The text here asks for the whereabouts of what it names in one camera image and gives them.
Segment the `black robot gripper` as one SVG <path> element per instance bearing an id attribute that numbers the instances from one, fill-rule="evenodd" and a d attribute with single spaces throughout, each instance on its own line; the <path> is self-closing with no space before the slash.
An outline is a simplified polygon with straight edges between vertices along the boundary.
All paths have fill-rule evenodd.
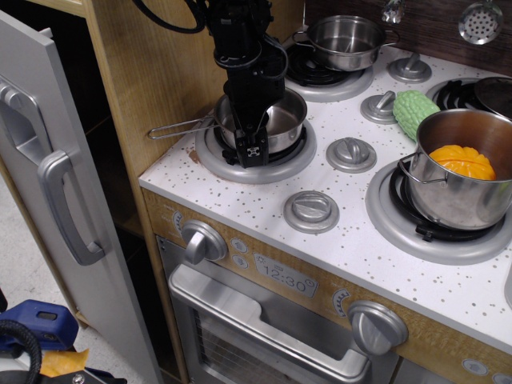
<path id="1" fill-rule="evenodd" d="M 286 52 L 266 33 L 268 24 L 240 15 L 215 25 L 215 59 L 227 71 L 225 93 L 238 128 L 259 128 L 269 107 L 284 97 Z M 268 164 L 268 135 L 241 129 L 234 133 L 238 162 L 243 168 Z"/>

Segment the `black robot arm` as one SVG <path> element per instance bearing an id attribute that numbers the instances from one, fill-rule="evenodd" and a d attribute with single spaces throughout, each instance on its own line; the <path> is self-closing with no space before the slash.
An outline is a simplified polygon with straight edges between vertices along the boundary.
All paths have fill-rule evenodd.
<path id="1" fill-rule="evenodd" d="M 269 162 L 267 110 L 285 94 L 287 53 L 266 32 L 270 8 L 268 1 L 208 1 L 204 8 L 214 59 L 227 73 L 234 148 L 244 168 Z"/>

